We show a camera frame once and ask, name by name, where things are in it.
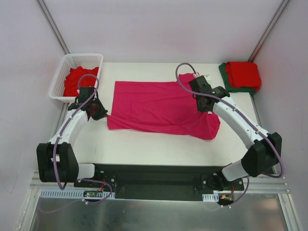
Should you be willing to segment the pink t shirt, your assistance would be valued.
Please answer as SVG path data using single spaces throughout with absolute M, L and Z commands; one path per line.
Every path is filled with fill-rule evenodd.
M 198 112 L 195 99 L 184 90 L 193 74 L 171 82 L 115 82 L 110 130 L 132 129 L 213 140 L 220 128 L 214 113 Z

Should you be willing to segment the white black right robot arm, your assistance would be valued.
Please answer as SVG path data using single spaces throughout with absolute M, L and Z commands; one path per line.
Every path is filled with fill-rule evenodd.
M 213 112 L 223 119 L 239 136 L 247 151 L 237 162 L 225 166 L 216 178 L 217 186 L 227 190 L 234 180 L 242 177 L 257 177 L 281 164 L 282 138 L 253 122 L 221 86 L 212 88 L 204 76 L 189 82 L 199 112 Z

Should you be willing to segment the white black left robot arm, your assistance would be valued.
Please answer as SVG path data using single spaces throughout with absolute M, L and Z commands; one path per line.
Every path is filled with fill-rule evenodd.
M 79 96 L 68 107 L 66 118 L 47 142 L 37 146 L 39 178 L 42 182 L 74 183 L 85 179 L 91 187 L 102 182 L 102 176 L 95 171 L 94 164 L 79 163 L 73 147 L 79 133 L 90 119 L 95 121 L 107 117 L 107 110 L 101 103 L 95 87 L 80 87 Z

